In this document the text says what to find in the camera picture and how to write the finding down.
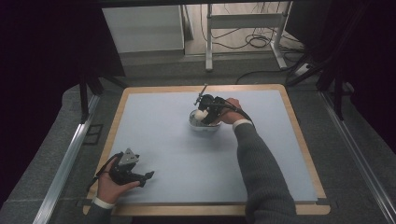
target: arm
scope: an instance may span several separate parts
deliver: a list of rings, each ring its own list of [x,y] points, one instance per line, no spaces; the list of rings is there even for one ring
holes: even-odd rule
[[[241,108],[235,99],[228,102]],[[232,124],[237,158],[247,188],[248,223],[297,223],[295,203],[274,156],[251,123],[226,109],[220,120]]]
[[[93,199],[90,211],[88,211],[87,216],[85,216],[85,223],[109,224],[111,211],[113,210],[117,199],[125,191],[133,189],[140,184],[139,181],[125,185],[114,183],[108,174],[108,171],[115,159],[116,158],[107,165],[105,171],[99,177],[97,196]]]

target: sleeve cuff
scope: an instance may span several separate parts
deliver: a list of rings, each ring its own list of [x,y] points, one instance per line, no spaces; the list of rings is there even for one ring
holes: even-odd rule
[[[105,208],[105,209],[112,209],[115,206],[115,204],[105,203],[104,201],[98,199],[97,197],[95,197],[92,200],[92,202],[95,203],[96,205],[98,205],[99,207],[102,207],[102,208]]]
[[[233,123],[233,131],[235,131],[235,128],[239,125],[239,124],[243,124],[243,123],[249,123],[251,125],[253,125],[253,123],[248,120],[248,119],[239,119],[236,122]]]

